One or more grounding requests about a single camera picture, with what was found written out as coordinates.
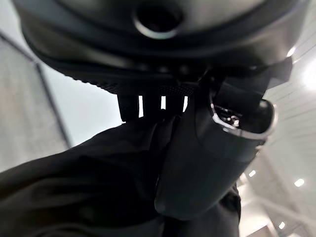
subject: white ceiling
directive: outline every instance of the white ceiling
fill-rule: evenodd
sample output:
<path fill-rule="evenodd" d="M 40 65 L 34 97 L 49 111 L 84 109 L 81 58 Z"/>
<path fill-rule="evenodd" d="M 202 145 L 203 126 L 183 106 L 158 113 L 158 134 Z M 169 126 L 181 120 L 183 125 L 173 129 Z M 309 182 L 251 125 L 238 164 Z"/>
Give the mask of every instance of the white ceiling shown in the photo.
<path fill-rule="evenodd" d="M 290 81 L 266 93 L 277 105 L 279 123 L 246 174 L 257 171 L 249 182 L 279 236 L 316 237 L 316 0 L 293 59 Z M 300 178 L 305 183 L 298 188 Z"/>

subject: wall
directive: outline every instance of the wall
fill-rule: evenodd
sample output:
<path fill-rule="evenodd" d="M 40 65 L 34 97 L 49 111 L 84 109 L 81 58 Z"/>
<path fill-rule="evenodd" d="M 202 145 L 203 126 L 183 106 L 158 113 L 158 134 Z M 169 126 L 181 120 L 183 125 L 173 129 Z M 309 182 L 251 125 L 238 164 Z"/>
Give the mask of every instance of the wall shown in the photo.
<path fill-rule="evenodd" d="M 32 54 L 21 35 L 10 0 L 0 0 L 0 31 Z M 115 95 L 67 78 L 46 65 L 43 72 L 72 145 L 121 124 Z"/>

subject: black fabric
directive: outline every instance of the black fabric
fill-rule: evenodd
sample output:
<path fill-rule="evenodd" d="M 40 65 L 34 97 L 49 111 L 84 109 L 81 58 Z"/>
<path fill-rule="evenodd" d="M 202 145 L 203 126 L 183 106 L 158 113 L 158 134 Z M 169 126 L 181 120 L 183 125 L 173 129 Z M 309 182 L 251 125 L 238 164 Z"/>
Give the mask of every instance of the black fabric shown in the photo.
<path fill-rule="evenodd" d="M 157 177 L 178 120 L 139 118 L 1 173 L 0 236 L 238 237 L 235 187 L 192 221 L 155 211 Z"/>
<path fill-rule="evenodd" d="M 137 95 L 118 95 L 120 117 L 129 122 L 139 117 L 139 100 Z"/>

